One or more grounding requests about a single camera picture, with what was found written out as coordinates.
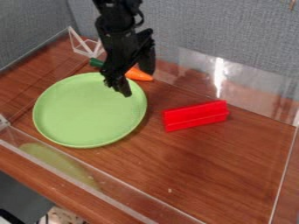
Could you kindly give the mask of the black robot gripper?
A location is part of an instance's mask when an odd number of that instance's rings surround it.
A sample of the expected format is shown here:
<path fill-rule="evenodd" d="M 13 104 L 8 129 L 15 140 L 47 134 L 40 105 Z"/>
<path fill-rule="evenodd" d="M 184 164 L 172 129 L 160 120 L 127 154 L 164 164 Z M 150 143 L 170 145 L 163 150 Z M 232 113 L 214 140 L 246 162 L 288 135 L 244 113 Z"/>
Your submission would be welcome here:
<path fill-rule="evenodd" d="M 155 73 L 155 40 L 154 29 L 136 29 L 144 20 L 136 22 L 132 18 L 128 23 L 124 19 L 105 20 L 99 17 L 95 22 L 97 35 L 107 52 L 107 59 L 100 68 L 104 83 L 124 97 L 132 95 L 126 73 L 135 66 L 152 75 Z"/>

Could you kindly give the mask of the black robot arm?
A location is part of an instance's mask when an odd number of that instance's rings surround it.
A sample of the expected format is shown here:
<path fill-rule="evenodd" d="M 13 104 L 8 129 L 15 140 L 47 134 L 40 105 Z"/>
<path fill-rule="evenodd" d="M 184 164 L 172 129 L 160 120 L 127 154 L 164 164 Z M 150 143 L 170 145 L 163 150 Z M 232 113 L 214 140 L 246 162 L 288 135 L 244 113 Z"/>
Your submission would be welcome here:
<path fill-rule="evenodd" d="M 155 73 L 155 40 L 151 28 L 136 31 L 144 23 L 140 11 L 143 0 L 92 0 L 99 17 L 95 22 L 97 35 L 107 52 L 100 68 L 104 83 L 124 97 L 132 95 L 126 73 L 134 65 Z"/>

